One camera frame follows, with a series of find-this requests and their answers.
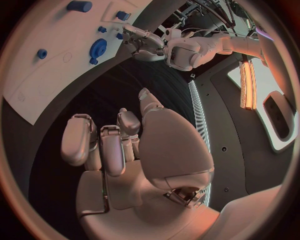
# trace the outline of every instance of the white panel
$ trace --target white panel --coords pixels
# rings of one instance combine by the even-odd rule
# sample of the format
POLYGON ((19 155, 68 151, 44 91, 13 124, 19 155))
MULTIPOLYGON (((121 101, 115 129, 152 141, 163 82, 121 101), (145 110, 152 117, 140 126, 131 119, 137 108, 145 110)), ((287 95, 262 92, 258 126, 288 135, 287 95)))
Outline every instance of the white panel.
MULTIPOLYGON (((296 112, 294 117, 294 130, 289 140, 281 141, 273 126, 269 120, 269 117, 264 108, 264 100, 267 96, 273 92, 278 91, 283 94, 283 91, 279 88, 276 80, 274 79, 270 69, 262 64, 262 61, 258 58, 252 59, 255 78, 256 78, 256 92, 257 92, 257 109, 256 112, 260 117, 263 125, 266 129, 268 137, 270 139, 271 145, 276 152, 280 152, 285 149, 298 135, 298 112, 296 112)), ((230 71, 228 76, 233 80, 233 82, 241 88, 241 76, 240 76, 240 68, 230 71)))
POLYGON ((72 81, 95 67, 89 63, 92 44, 107 41, 98 64, 113 58, 122 41, 124 23, 132 24, 151 0, 93 0, 90 11, 67 11, 70 0, 41 0, 22 19, 5 50, 4 97, 32 125, 47 105, 72 81), (118 11, 131 14, 127 21, 115 16, 118 11), (98 32, 98 27, 107 32, 98 32), (39 59, 39 49, 47 57, 39 59))

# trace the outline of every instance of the blue plastic part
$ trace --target blue plastic part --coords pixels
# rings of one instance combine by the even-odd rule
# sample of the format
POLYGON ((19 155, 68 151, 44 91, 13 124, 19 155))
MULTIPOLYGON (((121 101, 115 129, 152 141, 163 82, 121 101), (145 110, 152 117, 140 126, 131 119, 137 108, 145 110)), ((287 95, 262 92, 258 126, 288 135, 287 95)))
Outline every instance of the blue plastic part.
POLYGON ((37 56, 40 58, 40 59, 44 59, 45 57, 47 57, 47 50, 45 49, 40 49, 37 51, 37 56))
POLYGON ((98 60, 95 59, 95 58, 91 58, 91 59, 89 60, 89 63, 90 63, 90 64, 93 64, 93 65, 97 65, 97 64, 98 64, 98 60))
POLYGON ((98 64, 98 60, 96 58, 102 56, 105 53, 107 45, 108 42, 103 38, 98 39, 92 44, 89 50, 89 55, 91 56, 91 59, 89 61, 90 64, 98 64))
POLYGON ((127 19, 129 19, 131 13, 126 13, 124 11, 118 11, 116 14, 116 17, 122 21, 126 21, 127 19))
POLYGON ((123 40, 123 35, 122 35, 121 33, 118 33, 118 34, 116 35, 116 38, 117 38, 117 39, 120 39, 120 40, 123 40))
POLYGON ((93 4, 91 1, 71 1, 67 6, 66 9, 69 11, 77 11, 86 13, 91 10, 93 4))
POLYGON ((105 27, 103 27, 103 26, 100 26, 99 28, 98 28, 98 31, 100 32, 100 33, 106 33, 107 32, 107 29, 105 28, 105 27))

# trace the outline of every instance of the dark floor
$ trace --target dark floor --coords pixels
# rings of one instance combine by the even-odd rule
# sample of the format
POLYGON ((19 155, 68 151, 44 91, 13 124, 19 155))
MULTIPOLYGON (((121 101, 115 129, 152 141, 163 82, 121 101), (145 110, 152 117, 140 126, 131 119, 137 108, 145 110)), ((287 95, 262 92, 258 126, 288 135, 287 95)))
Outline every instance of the dark floor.
POLYGON ((29 183, 29 201, 55 229, 71 240, 87 239, 76 216, 76 191, 84 167, 72 167, 60 155, 68 119, 89 114, 98 128, 116 124, 120 108, 141 120, 139 91, 148 88, 169 109, 195 125, 187 82, 164 62, 129 59, 112 68, 77 95, 58 116, 36 154, 29 183))

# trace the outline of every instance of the robotic arm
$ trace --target robotic arm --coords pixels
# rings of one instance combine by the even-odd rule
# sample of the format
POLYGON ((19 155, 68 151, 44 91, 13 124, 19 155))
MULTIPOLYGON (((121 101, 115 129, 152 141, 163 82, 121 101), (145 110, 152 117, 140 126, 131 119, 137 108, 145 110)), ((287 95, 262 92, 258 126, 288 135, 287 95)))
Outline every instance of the robotic arm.
POLYGON ((230 36, 217 33, 212 37, 181 37, 179 29, 167 28, 166 45, 150 31, 144 31, 130 24, 123 26, 123 43, 140 61, 165 60, 166 64, 180 71, 190 71, 214 58, 216 54, 242 53, 257 57, 266 65, 258 40, 249 37, 230 36))

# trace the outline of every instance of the robotic hand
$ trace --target robotic hand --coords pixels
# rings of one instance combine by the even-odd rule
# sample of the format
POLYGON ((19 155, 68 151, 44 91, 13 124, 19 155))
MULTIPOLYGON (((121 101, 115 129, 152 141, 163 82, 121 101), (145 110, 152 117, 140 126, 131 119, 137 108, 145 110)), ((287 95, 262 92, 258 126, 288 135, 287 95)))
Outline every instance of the robotic hand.
POLYGON ((123 26, 123 44, 140 61, 159 61, 180 71, 190 71, 214 58, 216 54, 242 53, 257 57, 266 65, 266 61, 258 40, 249 37, 230 36, 227 33, 217 33, 212 37, 181 37, 179 29, 166 29, 167 41, 164 41, 150 31, 144 31, 130 24, 123 26))

